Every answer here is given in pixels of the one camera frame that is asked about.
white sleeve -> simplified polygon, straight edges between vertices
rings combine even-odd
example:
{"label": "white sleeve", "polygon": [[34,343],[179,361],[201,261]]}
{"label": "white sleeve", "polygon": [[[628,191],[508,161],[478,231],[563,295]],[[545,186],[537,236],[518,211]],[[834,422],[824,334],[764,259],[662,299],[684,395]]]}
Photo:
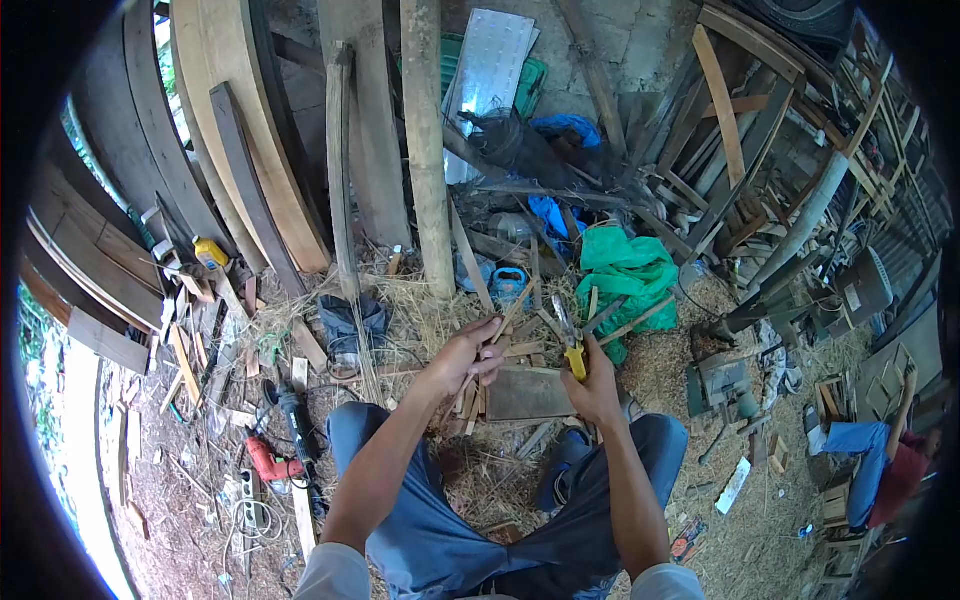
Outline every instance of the white sleeve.
{"label": "white sleeve", "polygon": [[322,543],[310,553],[295,600],[370,600],[367,559],[341,543]]}
{"label": "white sleeve", "polygon": [[677,564],[658,564],[640,573],[630,600],[704,600],[697,574]]}

yellow bottle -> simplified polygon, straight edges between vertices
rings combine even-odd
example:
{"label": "yellow bottle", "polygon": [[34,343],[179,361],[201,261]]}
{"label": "yellow bottle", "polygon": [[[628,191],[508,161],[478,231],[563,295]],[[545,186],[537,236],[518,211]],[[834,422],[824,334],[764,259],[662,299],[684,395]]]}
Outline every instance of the yellow bottle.
{"label": "yellow bottle", "polygon": [[226,267],[229,262],[229,258],[224,251],[220,250],[217,243],[211,239],[199,235],[194,236],[193,249],[197,255],[197,260],[203,263],[209,271],[216,271],[217,267]]}

blue jeans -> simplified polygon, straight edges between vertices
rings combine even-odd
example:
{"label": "blue jeans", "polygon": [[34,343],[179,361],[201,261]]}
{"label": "blue jeans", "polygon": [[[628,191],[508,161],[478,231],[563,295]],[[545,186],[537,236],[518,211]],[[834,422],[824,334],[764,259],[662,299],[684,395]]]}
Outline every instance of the blue jeans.
{"label": "blue jeans", "polygon": [[[389,413],[348,402],[330,413],[327,437],[342,477]],[[684,461],[679,421],[646,415],[630,426],[660,506]],[[613,544],[610,475],[601,445],[569,472],[566,506],[530,536],[503,546],[473,531],[446,502],[440,470],[421,441],[390,515],[367,540],[367,555],[392,598],[460,598],[479,592],[528,598],[607,596],[623,565]]]}
{"label": "blue jeans", "polygon": [[825,452],[848,452],[863,454],[860,471],[853,478],[850,497],[847,498],[847,521],[851,527],[867,523],[874,508],[880,477],[890,462],[887,457],[887,440],[890,425],[873,423],[834,423],[830,426]]}

metal sheet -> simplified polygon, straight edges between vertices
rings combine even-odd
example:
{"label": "metal sheet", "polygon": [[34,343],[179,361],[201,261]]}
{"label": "metal sheet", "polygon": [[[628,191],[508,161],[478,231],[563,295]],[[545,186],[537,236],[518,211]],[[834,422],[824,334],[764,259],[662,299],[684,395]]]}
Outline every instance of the metal sheet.
{"label": "metal sheet", "polygon": [[[540,31],[534,20],[507,12],[474,9],[457,63],[457,74],[444,97],[444,116],[470,135],[473,125],[457,117],[460,110],[486,114],[514,105],[523,62]],[[444,174],[448,184],[476,179],[480,174],[460,158],[444,150]]]}

red power drill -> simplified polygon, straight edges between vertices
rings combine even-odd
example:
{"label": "red power drill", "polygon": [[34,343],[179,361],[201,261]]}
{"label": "red power drill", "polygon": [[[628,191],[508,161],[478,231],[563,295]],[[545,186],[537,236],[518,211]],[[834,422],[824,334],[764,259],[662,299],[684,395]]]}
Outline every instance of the red power drill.
{"label": "red power drill", "polygon": [[303,463],[297,459],[278,462],[273,452],[249,427],[247,430],[247,450],[253,458],[253,465],[263,481],[275,481],[303,474]]}

